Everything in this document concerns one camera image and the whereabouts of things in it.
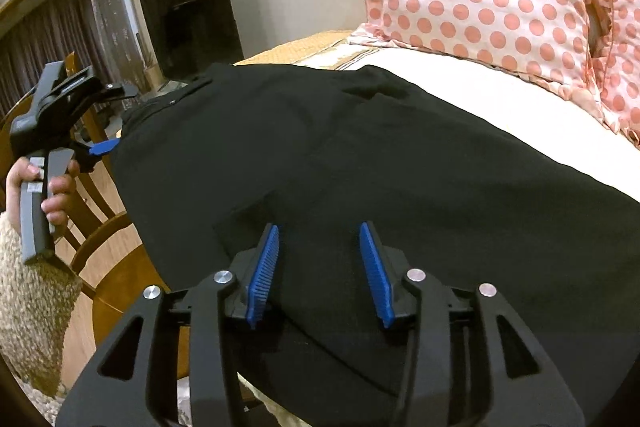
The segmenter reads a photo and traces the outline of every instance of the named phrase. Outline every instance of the flat screen tv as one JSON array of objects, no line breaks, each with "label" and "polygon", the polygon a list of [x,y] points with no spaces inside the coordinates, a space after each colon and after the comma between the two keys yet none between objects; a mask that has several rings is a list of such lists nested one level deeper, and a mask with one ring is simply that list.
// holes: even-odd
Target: flat screen tv
[{"label": "flat screen tv", "polygon": [[140,0],[167,80],[189,82],[213,62],[242,60],[231,0]]}]

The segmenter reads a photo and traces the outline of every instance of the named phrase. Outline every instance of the black pants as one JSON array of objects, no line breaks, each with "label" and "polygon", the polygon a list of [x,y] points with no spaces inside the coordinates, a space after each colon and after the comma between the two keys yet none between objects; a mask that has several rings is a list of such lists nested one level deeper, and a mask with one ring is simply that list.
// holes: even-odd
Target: black pants
[{"label": "black pants", "polygon": [[172,289],[280,226],[276,310],[236,334],[235,362],[314,427],[384,426],[395,406],[406,338],[378,326],[367,219],[443,283],[496,285],[592,425],[638,417],[640,203],[414,84],[372,66],[216,64],[127,114],[112,156]]}]

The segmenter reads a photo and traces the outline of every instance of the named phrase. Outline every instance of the person's hand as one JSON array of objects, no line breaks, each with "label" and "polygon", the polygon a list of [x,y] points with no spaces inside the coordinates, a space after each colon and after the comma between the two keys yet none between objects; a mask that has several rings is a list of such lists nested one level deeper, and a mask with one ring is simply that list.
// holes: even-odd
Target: person's hand
[{"label": "person's hand", "polygon": [[[49,182],[49,189],[53,196],[42,202],[42,211],[47,214],[47,220],[57,227],[66,227],[68,217],[66,210],[69,204],[69,194],[76,190],[75,177],[80,172],[80,166],[75,160],[69,162],[68,173],[53,178]],[[6,214],[9,223],[20,233],[20,185],[22,182],[33,182],[40,178],[40,169],[29,163],[27,158],[20,158],[11,167],[6,177]]]}]

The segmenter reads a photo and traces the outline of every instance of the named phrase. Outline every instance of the gray handle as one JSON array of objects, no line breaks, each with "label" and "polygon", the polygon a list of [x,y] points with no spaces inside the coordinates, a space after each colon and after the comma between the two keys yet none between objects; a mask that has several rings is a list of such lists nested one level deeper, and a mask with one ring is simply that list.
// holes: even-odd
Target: gray handle
[{"label": "gray handle", "polygon": [[49,223],[41,209],[42,202],[52,196],[49,181],[66,172],[74,151],[67,148],[53,149],[49,153],[37,151],[28,155],[31,163],[41,168],[41,180],[22,182],[20,187],[20,229],[22,235],[22,262],[34,263],[48,259],[55,253],[53,233],[55,227]]}]

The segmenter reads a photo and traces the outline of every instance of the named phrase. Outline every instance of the silver bolt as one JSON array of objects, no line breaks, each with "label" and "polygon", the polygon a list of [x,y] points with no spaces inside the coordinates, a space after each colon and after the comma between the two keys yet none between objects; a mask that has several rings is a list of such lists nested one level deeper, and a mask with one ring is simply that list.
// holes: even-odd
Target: silver bolt
[{"label": "silver bolt", "polygon": [[483,282],[478,287],[478,290],[480,290],[480,293],[485,297],[495,297],[495,295],[498,293],[498,290],[495,288],[495,286],[489,282]]},{"label": "silver bolt", "polygon": [[411,270],[407,271],[406,276],[414,282],[420,282],[424,281],[425,277],[427,277],[427,274],[420,268],[412,268]]},{"label": "silver bolt", "polygon": [[161,291],[162,290],[160,289],[159,286],[156,286],[156,285],[147,286],[145,290],[142,292],[142,295],[145,296],[145,299],[155,299],[160,295]]},{"label": "silver bolt", "polygon": [[233,277],[234,275],[229,272],[229,270],[220,270],[213,276],[213,280],[218,284],[226,284],[233,279]]}]

